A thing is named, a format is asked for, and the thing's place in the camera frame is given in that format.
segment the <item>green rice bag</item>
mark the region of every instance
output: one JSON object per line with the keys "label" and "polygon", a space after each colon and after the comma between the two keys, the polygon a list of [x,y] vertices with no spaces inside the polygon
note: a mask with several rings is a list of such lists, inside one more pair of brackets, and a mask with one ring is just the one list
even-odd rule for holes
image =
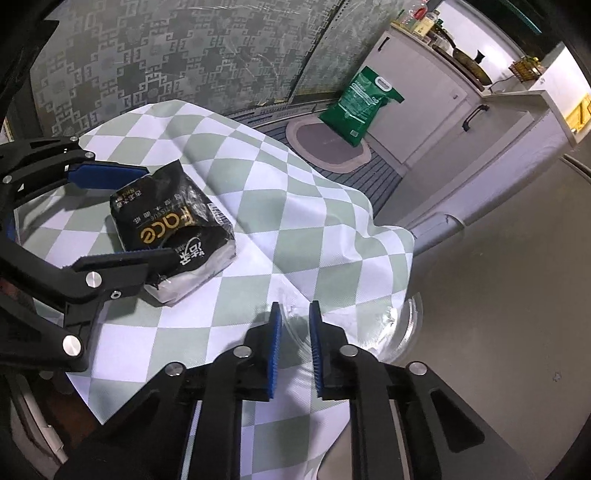
{"label": "green rice bag", "polygon": [[385,79],[365,67],[355,76],[340,100],[321,113],[319,118],[356,147],[379,108],[390,100],[402,103],[404,98]]}

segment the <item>white label on bag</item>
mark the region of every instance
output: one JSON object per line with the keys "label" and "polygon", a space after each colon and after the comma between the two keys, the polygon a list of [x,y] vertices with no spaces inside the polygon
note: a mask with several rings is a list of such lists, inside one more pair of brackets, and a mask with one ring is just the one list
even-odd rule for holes
{"label": "white label on bag", "polygon": [[376,77],[375,84],[380,87],[384,92],[389,92],[392,90],[392,85],[390,85],[383,77]]}

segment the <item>gray patterned wall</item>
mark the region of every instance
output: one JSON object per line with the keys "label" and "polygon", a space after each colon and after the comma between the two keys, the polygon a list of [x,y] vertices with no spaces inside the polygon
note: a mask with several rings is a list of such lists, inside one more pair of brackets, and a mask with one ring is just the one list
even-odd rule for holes
{"label": "gray patterned wall", "polygon": [[343,90],[404,0],[346,0],[307,63],[295,94]]}
{"label": "gray patterned wall", "polygon": [[66,0],[31,69],[38,116],[45,134],[72,135],[174,98],[228,114],[335,91],[396,1],[346,4],[296,87],[337,0]]}

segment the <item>green checkered tablecloth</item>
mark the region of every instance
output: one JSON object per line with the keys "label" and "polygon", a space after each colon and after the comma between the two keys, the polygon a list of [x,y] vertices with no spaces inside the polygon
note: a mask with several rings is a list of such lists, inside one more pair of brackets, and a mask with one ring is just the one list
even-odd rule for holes
{"label": "green checkered tablecloth", "polygon": [[[376,227],[362,193],[322,177],[285,145],[190,103],[143,106],[97,127],[80,145],[98,160],[151,170],[180,158],[232,221],[238,252],[230,267],[173,307],[147,294],[107,304],[91,367],[70,376],[82,398],[104,422],[165,364],[213,361],[279,301],[286,325],[276,398],[245,402],[241,475],[311,478],[349,410],[316,398],[306,347],[309,302],[319,300],[327,321],[367,345],[384,318],[400,312],[413,236]],[[19,211],[21,241],[60,267],[120,251],[109,194],[67,185],[29,202]]]}

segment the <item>cabinet door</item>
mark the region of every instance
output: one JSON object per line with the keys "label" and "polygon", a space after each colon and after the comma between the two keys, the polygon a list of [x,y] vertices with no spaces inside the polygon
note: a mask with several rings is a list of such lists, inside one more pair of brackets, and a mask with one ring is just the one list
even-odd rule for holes
{"label": "cabinet door", "polygon": [[405,162],[467,96],[466,92],[431,61],[421,46],[411,48],[388,35],[364,62],[404,97],[402,103],[382,107],[368,132],[399,162]]}
{"label": "cabinet door", "polygon": [[464,131],[459,122],[404,176],[380,211],[380,225],[407,226],[493,161],[533,122],[533,116],[490,104]]}

